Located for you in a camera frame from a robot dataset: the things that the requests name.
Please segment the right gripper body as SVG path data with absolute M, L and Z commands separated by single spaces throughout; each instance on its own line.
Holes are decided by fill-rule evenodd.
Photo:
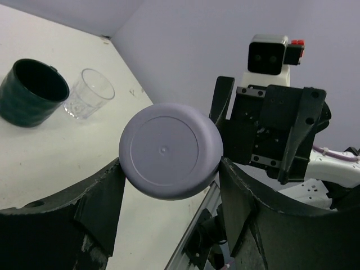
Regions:
M 238 87 L 238 90 L 241 90 L 244 95 L 256 98 L 256 133 L 253 150 L 255 165 L 253 167 L 265 170 L 270 178 L 278 180 L 287 139 L 294 125 L 303 88 L 250 85 L 247 88 Z M 316 134 L 329 126 L 330 119 L 330 109 L 324 102 Z

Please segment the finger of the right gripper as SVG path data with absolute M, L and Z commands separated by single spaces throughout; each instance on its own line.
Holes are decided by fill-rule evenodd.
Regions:
M 241 165 L 254 166 L 257 99 L 236 91 L 231 103 L 235 79 L 217 77 L 209 118 L 220 132 L 223 156 Z
M 280 184 L 304 181 L 325 98 L 322 89 L 303 88 L 278 173 Z

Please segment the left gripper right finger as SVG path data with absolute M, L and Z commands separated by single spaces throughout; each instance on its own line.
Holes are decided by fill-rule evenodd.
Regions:
M 325 210 L 219 166 L 224 227 L 237 269 L 358 269 L 359 189 Z

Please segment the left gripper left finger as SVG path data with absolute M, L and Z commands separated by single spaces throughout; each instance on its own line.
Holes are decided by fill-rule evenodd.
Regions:
M 1 269 L 106 269 L 125 186 L 115 159 L 22 208 L 1 210 Z

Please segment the lavender plastic cup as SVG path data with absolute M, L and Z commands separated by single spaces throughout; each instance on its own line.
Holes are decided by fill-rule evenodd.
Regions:
M 214 180 L 222 156 L 215 124 L 199 110 L 177 103 L 136 113 L 119 141 L 119 162 L 128 181 L 160 200 L 199 194 Z

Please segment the dark green mug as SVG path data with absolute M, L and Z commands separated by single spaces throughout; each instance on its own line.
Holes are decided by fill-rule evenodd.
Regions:
M 37 60 L 17 60 L 1 83 L 1 117 L 25 128 L 41 125 L 69 97 L 65 79 Z

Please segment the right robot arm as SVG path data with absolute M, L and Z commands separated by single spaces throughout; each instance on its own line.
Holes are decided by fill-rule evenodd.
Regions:
M 217 78 L 209 114 L 226 158 L 262 169 L 282 185 L 292 183 L 283 193 L 303 203 L 339 210 L 358 202 L 359 151 L 313 144 L 331 119 L 324 90 L 234 83 Z

